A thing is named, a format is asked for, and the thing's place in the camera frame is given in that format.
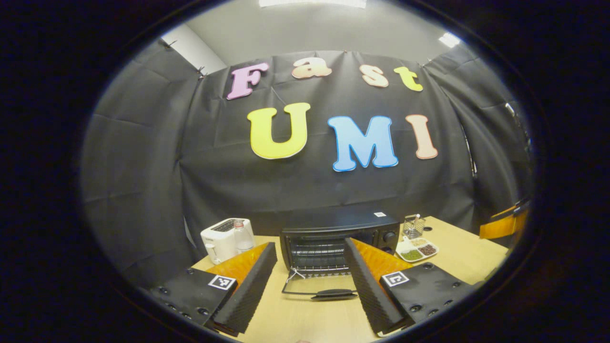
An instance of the wire basket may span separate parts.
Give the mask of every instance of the wire basket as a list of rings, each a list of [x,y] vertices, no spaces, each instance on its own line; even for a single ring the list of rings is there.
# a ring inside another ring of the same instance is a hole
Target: wire basket
[[[425,226],[426,220],[419,218],[417,214],[407,215],[404,218],[403,233],[408,239],[413,239],[423,234],[423,227]]]

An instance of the yellow letter u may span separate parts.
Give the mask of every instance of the yellow letter u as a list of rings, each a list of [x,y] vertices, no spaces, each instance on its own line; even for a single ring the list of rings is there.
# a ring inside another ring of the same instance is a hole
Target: yellow letter u
[[[252,151],[264,159],[283,159],[296,155],[307,143],[307,121],[305,112],[308,103],[289,104],[284,111],[290,114],[292,136],[284,143],[276,143],[271,137],[271,119],[278,111],[274,108],[254,110],[248,114],[250,145]]]

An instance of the oven knob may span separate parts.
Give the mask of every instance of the oven knob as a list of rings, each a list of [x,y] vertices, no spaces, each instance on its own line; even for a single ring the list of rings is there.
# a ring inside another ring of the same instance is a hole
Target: oven knob
[[[398,241],[398,237],[396,236],[396,234],[395,234],[395,233],[393,233],[393,232],[388,232],[388,233],[385,233],[385,234],[383,235],[383,241],[384,241],[385,243],[388,243],[388,244],[390,244],[390,245],[393,245],[395,242],[397,242],[397,241]]]

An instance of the white label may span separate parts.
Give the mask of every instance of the white label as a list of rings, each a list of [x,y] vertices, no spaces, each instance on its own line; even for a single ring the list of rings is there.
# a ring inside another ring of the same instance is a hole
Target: white label
[[[212,281],[208,285],[220,289],[224,289],[225,291],[229,289],[229,287],[235,282],[235,279],[228,278],[226,276],[216,275]]]
[[[409,281],[409,278],[407,278],[402,272],[386,274],[386,275],[382,276],[382,278],[383,278],[383,280],[386,281],[387,285],[390,287],[394,287],[397,284],[401,284],[401,283],[405,283],[405,282]]]

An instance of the white tray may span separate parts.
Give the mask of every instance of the white tray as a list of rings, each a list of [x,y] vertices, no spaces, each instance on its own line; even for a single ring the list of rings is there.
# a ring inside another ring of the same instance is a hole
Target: white tray
[[[415,246],[412,243],[412,241],[413,242],[422,242],[422,244]],[[433,254],[424,255],[421,251],[417,250],[418,248],[425,247],[428,244],[432,245],[432,247],[436,250]],[[422,254],[422,258],[409,260],[409,259],[404,258],[403,255],[401,255],[401,253],[408,253],[411,250],[419,251],[419,253]],[[407,261],[408,263],[418,262],[418,261],[421,261],[422,259],[430,258],[438,253],[439,253],[439,248],[436,245],[434,245],[432,242],[430,242],[429,240],[422,238],[422,237],[413,238],[412,240],[405,239],[402,242],[399,242],[398,245],[396,246],[396,254],[398,254],[398,257]]]

